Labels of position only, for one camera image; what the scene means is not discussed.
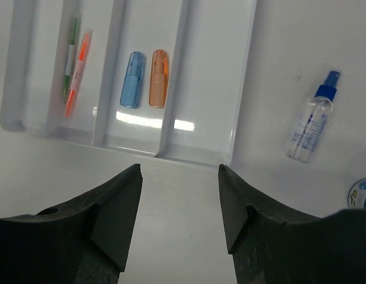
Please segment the clear blue-capped bottle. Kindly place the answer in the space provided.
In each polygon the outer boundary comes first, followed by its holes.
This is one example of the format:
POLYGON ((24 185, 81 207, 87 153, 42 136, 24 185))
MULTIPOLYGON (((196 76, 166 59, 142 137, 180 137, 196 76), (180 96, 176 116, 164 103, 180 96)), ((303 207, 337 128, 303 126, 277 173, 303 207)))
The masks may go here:
POLYGON ((315 154, 332 115, 340 77, 340 71, 331 70, 313 97, 304 104, 285 145, 285 154, 289 158, 308 163, 315 154))

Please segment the green white pen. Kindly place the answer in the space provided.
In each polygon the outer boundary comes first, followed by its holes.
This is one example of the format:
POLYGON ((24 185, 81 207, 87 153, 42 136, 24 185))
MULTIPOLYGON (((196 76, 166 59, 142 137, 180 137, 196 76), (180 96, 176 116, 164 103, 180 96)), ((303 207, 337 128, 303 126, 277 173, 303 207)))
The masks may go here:
POLYGON ((76 56, 76 42, 79 37, 80 32, 80 24, 81 24, 81 15, 80 13, 76 13, 71 20, 69 37, 68 37, 68 48, 66 52, 66 63, 64 70, 64 81, 63 81, 63 103, 66 104, 69 95, 69 88, 71 77, 73 74, 73 67, 75 64, 75 56, 76 56))

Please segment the orange eraser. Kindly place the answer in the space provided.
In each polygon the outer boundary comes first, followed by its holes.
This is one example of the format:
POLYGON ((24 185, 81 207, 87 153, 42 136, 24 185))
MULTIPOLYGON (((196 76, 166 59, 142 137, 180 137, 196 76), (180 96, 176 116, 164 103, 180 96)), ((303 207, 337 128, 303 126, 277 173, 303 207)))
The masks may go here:
POLYGON ((154 51, 150 73, 149 105, 164 108, 169 79, 169 60, 165 50, 154 51))

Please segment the blue tape roll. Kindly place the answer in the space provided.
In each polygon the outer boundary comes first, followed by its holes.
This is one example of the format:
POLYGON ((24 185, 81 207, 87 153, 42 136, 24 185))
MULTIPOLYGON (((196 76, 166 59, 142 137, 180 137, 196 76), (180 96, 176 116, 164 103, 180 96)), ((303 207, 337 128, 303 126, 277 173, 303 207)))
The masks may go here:
POLYGON ((366 209, 366 178, 355 183, 348 192, 350 209, 366 209))

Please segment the white divided organizer tray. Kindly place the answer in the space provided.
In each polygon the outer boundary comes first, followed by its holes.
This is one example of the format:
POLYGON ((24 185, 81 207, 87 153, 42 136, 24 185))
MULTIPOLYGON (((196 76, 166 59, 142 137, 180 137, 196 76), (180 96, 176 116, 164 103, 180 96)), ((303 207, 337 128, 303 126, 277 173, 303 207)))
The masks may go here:
POLYGON ((255 1, 14 1, 3 130, 232 161, 255 1))

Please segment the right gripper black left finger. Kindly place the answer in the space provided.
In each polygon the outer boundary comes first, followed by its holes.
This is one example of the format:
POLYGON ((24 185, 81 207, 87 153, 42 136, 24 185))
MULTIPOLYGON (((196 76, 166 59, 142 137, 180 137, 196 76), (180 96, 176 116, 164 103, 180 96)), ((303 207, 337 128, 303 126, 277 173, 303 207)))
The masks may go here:
POLYGON ((38 214, 0 218, 0 283, 117 283, 141 191, 134 164, 38 214))

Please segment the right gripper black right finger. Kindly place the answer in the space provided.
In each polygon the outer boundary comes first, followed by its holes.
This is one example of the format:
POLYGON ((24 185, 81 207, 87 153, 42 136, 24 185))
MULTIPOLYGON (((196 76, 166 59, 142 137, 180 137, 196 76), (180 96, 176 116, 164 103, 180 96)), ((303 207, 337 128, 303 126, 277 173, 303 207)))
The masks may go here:
POLYGON ((227 251, 238 283, 366 283, 366 209, 318 218, 218 171, 227 251))

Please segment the blue eraser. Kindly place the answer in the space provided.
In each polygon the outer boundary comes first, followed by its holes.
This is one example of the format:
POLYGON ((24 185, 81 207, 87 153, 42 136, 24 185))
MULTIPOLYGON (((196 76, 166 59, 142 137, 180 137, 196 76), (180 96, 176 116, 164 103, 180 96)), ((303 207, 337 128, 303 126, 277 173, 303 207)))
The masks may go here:
POLYGON ((144 77, 145 61, 145 55, 139 51, 134 51, 130 55, 121 90, 121 106, 131 109, 138 108, 144 77))

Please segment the orange pen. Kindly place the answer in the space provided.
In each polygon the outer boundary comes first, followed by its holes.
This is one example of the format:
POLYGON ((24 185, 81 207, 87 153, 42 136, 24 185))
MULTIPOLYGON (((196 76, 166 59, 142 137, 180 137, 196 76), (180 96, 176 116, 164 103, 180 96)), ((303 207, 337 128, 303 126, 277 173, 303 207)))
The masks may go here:
POLYGON ((68 96, 66 112, 65 112, 66 118, 68 118, 70 116, 70 114, 72 113, 75 99, 79 92, 79 88, 80 88, 81 81, 82 81, 82 76, 84 73, 85 63, 86 63, 89 48, 91 45, 91 40, 92 40, 92 29, 86 28, 84 36, 82 38, 81 46, 79 49, 78 58, 75 63, 73 76, 71 79, 69 96, 68 96))

